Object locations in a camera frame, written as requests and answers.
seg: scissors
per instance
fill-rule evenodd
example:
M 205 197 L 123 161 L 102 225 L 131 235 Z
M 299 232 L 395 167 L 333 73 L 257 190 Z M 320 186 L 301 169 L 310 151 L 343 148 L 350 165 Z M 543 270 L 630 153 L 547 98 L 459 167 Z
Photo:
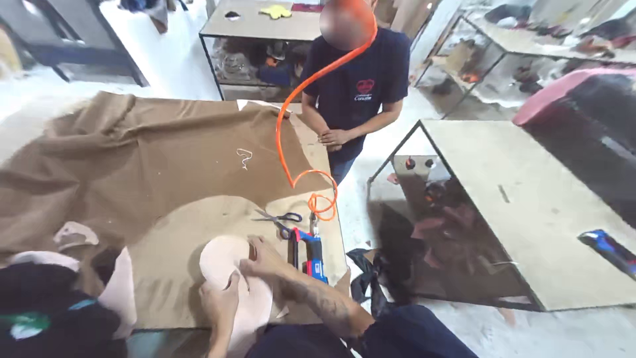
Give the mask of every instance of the scissors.
M 262 216 L 264 216 L 264 218 L 253 218 L 252 221 L 271 221 L 273 222 L 276 227 L 278 227 L 278 229 L 280 230 L 280 236 L 282 236 L 283 239 L 285 240 L 289 240 L 292 237 L 292 229 L 286 227 L 285 225 L 281 224 L 280 221 L 293 221 L 293 222 L 302 222 L 303 221 L 303 217 L 300 214 L 297 213 L 287 213 L 285 215 L 281 215 L 278 217 L 272 216 L 266 212 L 264 212 L 263 210 L 259 210 L 256 209 L 256 212 L 261 214 Z

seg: blue and red power tool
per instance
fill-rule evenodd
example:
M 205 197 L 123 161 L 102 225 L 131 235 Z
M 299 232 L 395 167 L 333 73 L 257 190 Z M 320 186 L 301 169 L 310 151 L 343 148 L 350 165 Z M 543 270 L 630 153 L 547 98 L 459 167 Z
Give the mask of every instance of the blue and red power tool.
M 636 280 L 636 255 L 614 240 L 604 230 L 587 231 L 579 235 L 579 240 L 605 257 L 616 268 Z
M 329 283 L 327 276 L 324 274 L 324 261 L 322 260 L 322 242 L 318 235 L 318 218 L 314 213 L 309 216 L 310 234 L 298 231 L 300 239 L 307 245 L 307 262 L 303 263 L 303 272 L 309 276 Z

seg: brown cloth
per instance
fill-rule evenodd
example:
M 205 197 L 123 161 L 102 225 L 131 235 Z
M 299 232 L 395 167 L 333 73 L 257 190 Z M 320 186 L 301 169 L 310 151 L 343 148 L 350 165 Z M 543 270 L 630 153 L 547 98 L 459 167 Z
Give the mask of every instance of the brown cloth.
M 0 169 L 0 254 L 53 250 L 67 221 L 122 247 L 192 201 L 244 197 L 260 207 L 327 189 L 308 176 L 292 189 L 275 146 L 275 108 L 145 99 L 101 92 L 20 149 Z M 292 174 L 311 169 L 289 121 L 282 146 Z M 243 169 L 238 148 L 253 153 Z

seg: orange hose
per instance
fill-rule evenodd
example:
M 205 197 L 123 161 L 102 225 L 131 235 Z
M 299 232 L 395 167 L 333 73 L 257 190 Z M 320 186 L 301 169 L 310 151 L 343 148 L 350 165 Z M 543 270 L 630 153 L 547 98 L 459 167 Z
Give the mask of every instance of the orange hose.
M 285 115 L 285 112 L 287 111 L 287 107 L 289 106 L 291 101 L 303 89 L 305 89 L 305 87 L 309 86 L 312 82 L 316 81 L 318 78 L 328 74 L 329 72 L 331 72 L 334 69 L 344 65 L 345 63 L 351 61 L 356 56 L 358 56 L 361 53 L 363 53 L 364 51 L 366 51 L 366 49 L 369 48 L 371 46 L 371 44 L 373 43 L 373 41 L 375 40 L 375 36 L 378 33 L 378 26 L 377 26 L 377 24 L 375 22 L 375 17 L 373 16 L 373 14 L 370 11 L 369 11 L 369 14 L 371 15 L 370 17 L 368 16 L 368 14 L 364 13 L 364 11 L 367 10 L 367 9 L 363 8 L 363 6 L 367 6 L 367 5 L 364 4 L 362 2 L 362 0 L 349 1 L 347 3 L 347 5 L 348 5 L 347 6 L 348 10 L 353 10 L 354 11 L 355 18 L 358 18 L 358 19 L 363 21 L 363 24 L 364 24 L 366 30 L 371 33 L 371 37 L 362 46 L 360 46 L 360 47 L 354 49 L 353 51 L 345 54 L 344 56 L 340 57 L 336 61 L 334 61 L 331 64 L 327 65 L 325 68 L 323 68 L 320 71 L 314 73 L 311 77 L 309 77 L 305 81 L 303 81 L 303 83 L 301 83 L 296 89 L 294 89 L 294 91 L 289 95 L 289 97 L 287 97 L 287 99 L 285 100 L 285 103 L 283 103 L 282 107 L 280 108 L 278 119 L 276 121 L 276 147 L 278 149 L 280 163 L 282 164 L 282 168 L 285 171 L 285 174 L 287 175 L 287 180 L 289 181 L 289 184 L 291 185 L 291 187 L 295 188 L 296 187 L 296 183 L 298 183 L 298 180 L 303 175 L 309 174 L 309 173 L 320 173 L 320 174 L 326 176 L 327 178 L 329 178 L 331 180 L 331 183 L 333 184 L 333 200 L 330 200 L 328 197 L 326 197 L 326 196 L 324 196 L 322 194 L 313 193 L 309 197 L 309 200 L 307 201 L 307 206 L 309 206 L 309 210 L 311 210 L 313 213 L 315 213 L 316 217 L 318 217 L 320 220 L 324 220 L 324 221 L 330 221 L 330 220 L 333 220 L 333 218 L 336 217 L 336 199 L 338 199 L 338 185 L 336 184 L 336 181 L 331 177 L 331 175 L 329 175 L 329 173 L 327 173 L 325 171 L 322 171 L 322 170 L 318 170 L 318 169 L 306 170 L 306 171 L 300 173 L 295 179 L 292 179 L 291 178 L 291 174 L 289 173 L 289 168 L 287 167 L 287 162 L 285 161 L 285 156 L 282 153 L 282 146 L 280 145 L 280 127 L 282 125 L 282 120 L 283 120 L 283 117 Z M 329 206 L 327 206 L 324 209 L 318 210 L 317 203 L 318 203 L 318 198 L 319 197 L 322 197 L 322 198 L 326 199 L 327 201 L 329 201 Z M 324 213 L 325 211 L 328 211 L 329 209 L 332 209 L 333 213 L 331 214 L 331 216 L 329 218 L 323 218 L 320 214 Z

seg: jeans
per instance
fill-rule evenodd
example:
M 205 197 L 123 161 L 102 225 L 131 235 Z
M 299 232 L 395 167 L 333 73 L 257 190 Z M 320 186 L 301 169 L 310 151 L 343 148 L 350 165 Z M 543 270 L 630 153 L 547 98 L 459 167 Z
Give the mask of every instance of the jeans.
M 356 344 L 363 358 L 477 358 L 428 308 L 396 308 L 380 318 Z M 353 358 L 323 324 L 269 325 L 247 358 Z
M 335 158 L 331 153 L 329 153 L 329 167 L 331 168 L 331 177 L 336 181 L 336 184 L 340 185 L 340 182 L 347 176 L 347 173 L 351 169 L 351 166 L 356 161 L 356 158 L 353 158 L 349 161 L 343 161 Z

